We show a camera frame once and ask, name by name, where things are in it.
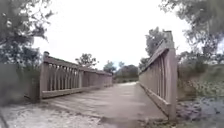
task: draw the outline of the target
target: bridge deck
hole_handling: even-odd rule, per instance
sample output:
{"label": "bridge deck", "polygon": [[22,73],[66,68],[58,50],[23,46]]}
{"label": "bridge deck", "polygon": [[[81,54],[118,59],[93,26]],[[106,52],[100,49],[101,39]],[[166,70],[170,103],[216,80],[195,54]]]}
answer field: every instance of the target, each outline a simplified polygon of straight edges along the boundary
{"label": "bridge deck", "polygon": [[119,84],[44,101],[89,116],[130,120],[166,119],[136,83]]}

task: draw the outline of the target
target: overcast sky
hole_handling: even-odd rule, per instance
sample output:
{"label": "overcast sky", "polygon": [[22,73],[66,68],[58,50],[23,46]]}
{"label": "overcast sky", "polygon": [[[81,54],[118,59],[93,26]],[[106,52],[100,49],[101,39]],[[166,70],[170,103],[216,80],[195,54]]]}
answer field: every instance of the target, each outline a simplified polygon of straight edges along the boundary
{"label": "overcast sky", "polygon": [[171,30],[177,53],[189,50],[183,30],[186,22],[160,11],[160,0],[54,0],[46,35],[49,43],[36,39],[35,47],[70,62],[91,53],[102,69],[107,60],[138,65],[146,57],[145,35],[159,26]]}

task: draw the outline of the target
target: wooden post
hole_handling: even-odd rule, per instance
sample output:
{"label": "wooden post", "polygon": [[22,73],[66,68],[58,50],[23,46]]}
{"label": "wooden post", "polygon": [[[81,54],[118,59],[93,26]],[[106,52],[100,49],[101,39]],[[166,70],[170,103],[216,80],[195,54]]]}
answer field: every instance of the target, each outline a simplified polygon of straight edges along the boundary
{"label": "wooden post", "polygon": [[61,90],[61,86],[62,86],[62,83],[61,83],[61,66],[58,67],[58,78],[57,78],[57,82],[58,82],[58,90]]}
{"label": "wooden post", "polygon": [[79,71],[79,88],[82,88],[83,71]]}
{"label": "wooden post", "polygon": [[44,52],[43,60],[41,64],[41,73],[40,73],[40,99],[42,99],[43,91],[47,91],[47,84],[48,84],[48,63],[45,63],[45,57],[49,56],[49,52]]}
{"label": "wooden post", "polygon": [[166,100],[171,105],[168,114],[169,119],[174,120],[176,118],[176,105],[177,105],[177,60],[172,33],[170,31],[167,31],[166,35],[167,35],[167,43],[169,43],[171,47],[169,48],[169,51],[165,56],[166,86],[167,86]]}

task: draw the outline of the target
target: bridge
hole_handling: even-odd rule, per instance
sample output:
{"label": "bridge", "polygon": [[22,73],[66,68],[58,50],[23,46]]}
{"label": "bridge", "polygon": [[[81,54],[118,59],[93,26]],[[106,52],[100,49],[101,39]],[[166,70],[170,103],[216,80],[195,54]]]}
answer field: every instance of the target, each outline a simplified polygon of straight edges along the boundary
{"label": "bridge", "polygon": [[43,56],[40,99],[79,114],[130,120],[176,118],[177,60],[170,31],[139,81],[113,84],[109,73]]}

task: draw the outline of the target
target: wooden railing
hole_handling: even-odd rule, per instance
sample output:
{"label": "wooden railing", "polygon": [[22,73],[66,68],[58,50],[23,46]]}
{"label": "wooden railing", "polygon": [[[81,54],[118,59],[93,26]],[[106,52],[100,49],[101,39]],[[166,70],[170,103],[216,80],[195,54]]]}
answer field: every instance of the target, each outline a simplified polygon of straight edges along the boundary
{"label": "wooden railing", "polygon": [[177,60],[172,33],[166,31],[147,66],[139,71],[140,85],[150,98],[169,117],[176,118]]}
{"label": "wooden railing", "polygon": [[50,98],[112,85],[112,75],[50,57],[41,65],[40,98]]}

